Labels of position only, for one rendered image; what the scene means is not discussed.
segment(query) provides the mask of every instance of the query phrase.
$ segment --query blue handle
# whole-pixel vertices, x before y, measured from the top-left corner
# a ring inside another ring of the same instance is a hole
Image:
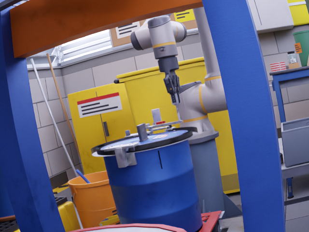
[[[81,171],[79,171],[78,169],[76,169],[76,172],[77,172],[77,174],[78,174],[82,179],[84,179],[84,181],[85,181],[87,184],[90,184],[90,181],[81,173]]]

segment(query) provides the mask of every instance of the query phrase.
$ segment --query green bucket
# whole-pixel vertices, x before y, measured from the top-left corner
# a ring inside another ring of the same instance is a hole
[[[302,53],[299,53],[301,66],[307,66],[309,56],[309,30],[293,33],[295,43],[300,43]]]

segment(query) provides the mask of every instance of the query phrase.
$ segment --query wooden broom handle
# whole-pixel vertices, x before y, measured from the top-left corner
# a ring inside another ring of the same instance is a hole
[[[62,100],[62,97],[61,97],[61,93],[60,93],[60,90],[59,90],[59,86],[58,86],[58,83],[57,83],[57,80],[56,80],[56,76],[55,76],[55,73],[54,73],[53,65],[52,65],[52,62],[51,62],[51,60],[50,60],[50,57],[49,57],[49,54],[48,54],[48,53],[47,53],[47,59],[48,59],[48,62],[49,62],[50,70],[52,71],[52,75],[53,75],[54,82],[55,82],[56,89],[57,89],[57,93],[58,93],[58,96],[59,96],[59,99],[60,99],[60,102],[61,102],[62,110],[63,110],[63,112],[64,112],[64,116],[66,117],[66,120],[67,120],[69,129],[70,129],[72,138],[73,138],[74,143],[75,143],[75,146],[76,146],[76,150],[77,150],[78,156],[80,156],[80,155],[79,155],[79,150],[78,150],[77,141],[76,141],[75,135],[74,135],[74,133],[73,133],[73,129],[72,129],[72,126],[71,126],[71,124],[70,124],[70,120],[69,120],[69,117],[68,117],[66,108],[64,107],[64,104],[63,104],[63,100]]]

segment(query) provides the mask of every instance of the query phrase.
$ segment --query orange crossbar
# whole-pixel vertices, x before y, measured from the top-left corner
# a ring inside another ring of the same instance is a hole
[[[10,10],[15,58],[147,18],[202,7],[202,0],[31,0]]]

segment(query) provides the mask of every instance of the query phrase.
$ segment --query blue barrel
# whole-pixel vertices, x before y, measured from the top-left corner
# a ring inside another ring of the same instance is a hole
[[[14,215],[9,194],[6,190],[4,177],[0,167],[0,218]]]
[[[187,232],[202,227],[190,147],[181,137],[187,132],[149,135],[140,145],[163,146],[136,152],[135,166],[118,168],[115,156],[104,157],[121,224],[165,224]]]

